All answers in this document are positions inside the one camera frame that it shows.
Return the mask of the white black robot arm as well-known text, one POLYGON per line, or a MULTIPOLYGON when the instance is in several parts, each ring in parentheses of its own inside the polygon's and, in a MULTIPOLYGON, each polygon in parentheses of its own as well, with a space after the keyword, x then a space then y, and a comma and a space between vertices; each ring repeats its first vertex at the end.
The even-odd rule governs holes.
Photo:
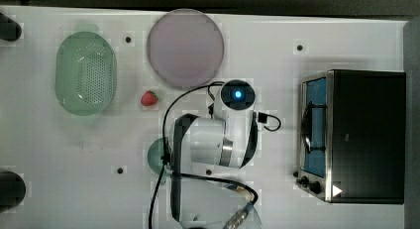
POLYGON ((239 79, 222 84, 210 118, 184 114, 170 129, 172 218, 183 229, 240 229, 254 204, 228 189, 231 179, 200 175, 195 164, 241 169, 258 145, 256 93, 239 79))

